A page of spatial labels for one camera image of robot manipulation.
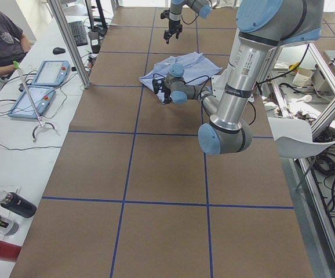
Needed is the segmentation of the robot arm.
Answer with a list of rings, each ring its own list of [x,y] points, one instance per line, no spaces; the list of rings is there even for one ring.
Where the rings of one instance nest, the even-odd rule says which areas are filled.
[[[170,38],[175,36],[176,39],[183,31],[183,25],[181,24],[181,16],[183,6],[187,5],[193,10],[197,16],[206,19],[212,11],[211,1],[206,0],[176,0],[171,1],[170,8],[164,10],[160,14],[161,20],[168,19],[168,29],[164,31],[163,39],[166,44],[169,44]]]
[[[204,85],[186,84],[181,64],[170,67],[162,84],[163,92],[175,104],[195,99],[209,115],[209,123],[202,124],[198,130],[204,153],[241,152],[251,144],[252,131],[242,114],[268,52],[278,46],[318,40],[323,7],[323,1],[242,1],[236,14],[238,32],[221,99]]]

